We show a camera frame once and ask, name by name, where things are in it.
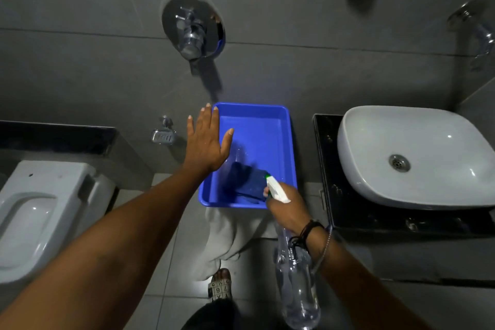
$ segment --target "black countertop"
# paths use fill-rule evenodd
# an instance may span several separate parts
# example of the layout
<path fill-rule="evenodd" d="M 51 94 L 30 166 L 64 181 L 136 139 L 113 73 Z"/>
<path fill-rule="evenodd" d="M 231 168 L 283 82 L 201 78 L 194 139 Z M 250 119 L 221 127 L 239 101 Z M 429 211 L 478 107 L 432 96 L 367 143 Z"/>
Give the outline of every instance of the black countertop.
<path fill-rule="evenodd" d="M 375 204 L 347 181 L 337 152 L 340 115 L 316 114 L 313 123 L 318 144 L 328 216 L 340 231 L 374 234 L 404 233 L 433 238 L 470 238 L 495 235 L 493 208 L 457 211 L 399 209 Z"/>

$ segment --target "vessel sink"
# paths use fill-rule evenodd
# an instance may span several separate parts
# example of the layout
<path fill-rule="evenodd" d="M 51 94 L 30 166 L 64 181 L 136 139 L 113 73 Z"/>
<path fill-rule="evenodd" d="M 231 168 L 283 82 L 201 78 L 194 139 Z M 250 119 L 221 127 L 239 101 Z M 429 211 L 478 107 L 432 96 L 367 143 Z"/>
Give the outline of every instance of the vessel sink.
<path fill-rule="evenodd" d="M 337 146 L 349 183 L 378 204 L 425 210 L 495 204 L 495 152 L 461 115 L 355 107 L 342 119 Z"/>

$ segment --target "towel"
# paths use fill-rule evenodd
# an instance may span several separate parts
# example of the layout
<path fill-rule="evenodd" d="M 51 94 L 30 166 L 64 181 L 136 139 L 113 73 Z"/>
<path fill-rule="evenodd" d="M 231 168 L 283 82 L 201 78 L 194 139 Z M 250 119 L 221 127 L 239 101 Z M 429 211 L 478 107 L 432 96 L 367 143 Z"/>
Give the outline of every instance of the towel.
<path fill-rule="evenodd" d="M 276 239 L 275 224 L 266 209 L 207 208 L 210 235 L 192 271 L 195 281 L 215 274 L 222 260 L 237 260 L 239 251 L 253 238 Z"/>

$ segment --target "toilet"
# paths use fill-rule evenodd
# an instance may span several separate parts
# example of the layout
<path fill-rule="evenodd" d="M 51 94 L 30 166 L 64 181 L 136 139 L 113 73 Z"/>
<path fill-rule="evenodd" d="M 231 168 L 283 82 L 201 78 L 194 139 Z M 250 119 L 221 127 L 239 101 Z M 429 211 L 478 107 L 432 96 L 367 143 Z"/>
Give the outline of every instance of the toilet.
<path fill-rule="evenodd" d="M 0 191 L 0 284 L 44 268 L 105 214 L 114 190 L 85 163 L 21 161 Z"/>

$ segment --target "sink drain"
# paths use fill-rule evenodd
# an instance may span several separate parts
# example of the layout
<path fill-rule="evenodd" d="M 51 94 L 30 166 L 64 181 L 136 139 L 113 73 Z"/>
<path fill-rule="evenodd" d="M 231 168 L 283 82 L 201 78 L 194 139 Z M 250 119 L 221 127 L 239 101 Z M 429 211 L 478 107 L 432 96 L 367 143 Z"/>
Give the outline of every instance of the sink drain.
<path fill-rule="evenodd" d="M 411 169 L 411 163 L 399 154 L 392 154 L 389 157 L 389 164 L 399 172 L 408 172 Z"/>

